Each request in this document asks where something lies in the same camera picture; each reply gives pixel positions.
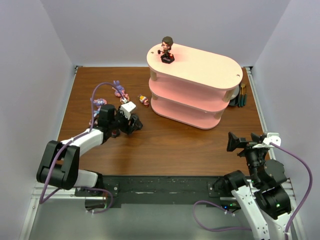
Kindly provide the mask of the brown-haired hero figurine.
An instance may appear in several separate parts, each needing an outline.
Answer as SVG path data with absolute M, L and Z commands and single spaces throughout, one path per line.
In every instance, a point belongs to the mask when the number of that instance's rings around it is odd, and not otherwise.
M 165 36 L 162 39 L 161 47 L 162 50 L 158 50 L 157 53 L 160 55 L 162 63 L 171 64 L 175 61 L 174 55 L 171 53 L 172 45 L 174 44 L 173 38 L 170 36 Z

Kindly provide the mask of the red spider hero figurine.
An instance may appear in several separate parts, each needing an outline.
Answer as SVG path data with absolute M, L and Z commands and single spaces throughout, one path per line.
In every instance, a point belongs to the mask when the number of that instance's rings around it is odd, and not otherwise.
M 118 129 L 113 130 L 111 133 L 112 138 L 117 138 L 120 135 L 120 131 Z

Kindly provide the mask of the black bat-masked figurine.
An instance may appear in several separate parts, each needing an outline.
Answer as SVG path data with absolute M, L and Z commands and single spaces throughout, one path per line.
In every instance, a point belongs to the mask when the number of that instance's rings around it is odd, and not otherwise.
M 143 128 L 143 124 L 137 114 L 132 114 L 130 120 L 133 131 L 139 131 Z

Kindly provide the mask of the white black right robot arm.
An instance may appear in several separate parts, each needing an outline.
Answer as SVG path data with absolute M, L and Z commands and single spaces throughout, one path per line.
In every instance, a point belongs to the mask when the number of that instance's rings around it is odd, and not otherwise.
M 246 159 L 250 179 L 237 170 L 223 177 L 224 185 L 235 197 L 256 240 L 291 238 L 291 200 L 282 186 L 287 181 L 285 168 L 275 159 L 266 159 L 268 151 L 280 145 L 278 133 L 252 133 L 251 140 L 228 133 L 226 150 L 241 149 L 237 155 Z

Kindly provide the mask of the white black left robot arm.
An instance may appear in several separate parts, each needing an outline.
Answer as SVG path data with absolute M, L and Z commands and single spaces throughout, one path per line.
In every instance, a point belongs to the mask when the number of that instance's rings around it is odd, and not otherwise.
M 39 183 L 70 190 L 77 187 L 93 188 L 99 185 L 99 174 L 79 169 L 80 157 L 89 150 L 102 145 L 112 135 L 123 132 L 127 135 L 141 130 L 141 123 L 134 110 L 133 102 L 120 105 L 103 105 L 93 119 L 93 127 L 73 138 L 56 141 L 46 145 L 37 174 Z

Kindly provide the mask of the dark tools behind shelf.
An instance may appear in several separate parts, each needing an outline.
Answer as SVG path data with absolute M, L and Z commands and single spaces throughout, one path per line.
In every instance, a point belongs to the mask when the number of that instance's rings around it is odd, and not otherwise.
M 230 107 L 244 107 L 247 103 L 247 86 L 245 83 L 240 83 L 234 90 L 229 101 Z

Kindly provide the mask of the pink three-tier oval shelf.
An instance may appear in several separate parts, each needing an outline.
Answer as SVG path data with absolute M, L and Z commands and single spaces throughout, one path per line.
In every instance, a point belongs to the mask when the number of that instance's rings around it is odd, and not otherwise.
M 230 57 L 177 43 L 174 61 L 164 63 L 160 50 L 157 44 L 146 55 L 152 110 L 195 128 L 216 127 L 242 81 L 241 66 Z

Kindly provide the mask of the pink donut toy green star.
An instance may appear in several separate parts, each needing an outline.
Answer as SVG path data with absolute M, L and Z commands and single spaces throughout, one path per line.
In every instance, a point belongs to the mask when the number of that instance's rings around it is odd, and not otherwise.
M 120 97 L 120 102 L 121 104 L 126 104 L 130 101 L 130 97 L 127 93 L 122 94 L 122 96 Z

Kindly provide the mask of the purple bunny toy lying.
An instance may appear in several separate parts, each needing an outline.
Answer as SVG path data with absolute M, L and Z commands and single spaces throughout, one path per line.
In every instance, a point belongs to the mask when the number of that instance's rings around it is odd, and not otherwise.
M 90 98 L 91 102 L 91 111 L 92 111 L 92 117 L 95 118 L 100 113 L 100 109 L 102 106 L 106 105 L 108 102 L 104 98 L 99 99 L 92 99 Z

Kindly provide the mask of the pink yellow character toy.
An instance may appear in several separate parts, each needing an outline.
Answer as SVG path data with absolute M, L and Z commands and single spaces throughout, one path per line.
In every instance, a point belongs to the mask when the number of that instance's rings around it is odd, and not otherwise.
M 146 96 L 139 94 L 137 97 L 144 106 L 148 107 L 150 105 L 149 99 Z

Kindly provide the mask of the purple bunny toy upright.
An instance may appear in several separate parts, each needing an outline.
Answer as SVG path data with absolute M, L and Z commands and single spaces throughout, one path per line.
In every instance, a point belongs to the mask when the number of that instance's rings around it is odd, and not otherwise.
M 116 97 L 121 97 L 122 95 L 125 94 L 125 89 L 124 87 L 120 84 L 119 80 L 114 80 L 113 81 L 113 87 L 112 89 L 114 90 L 114 95 Z

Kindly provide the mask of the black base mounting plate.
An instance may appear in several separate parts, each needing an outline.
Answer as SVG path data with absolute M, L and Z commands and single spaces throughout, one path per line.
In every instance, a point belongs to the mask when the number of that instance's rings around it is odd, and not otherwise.
M 214 186 L 218 176 L 129 176 L 104 175 L 103 186 L 113 195 L 111 207 L 128 204 L 193 205 L 209 201 L 223 209 L 239 209 L 229 192 Z

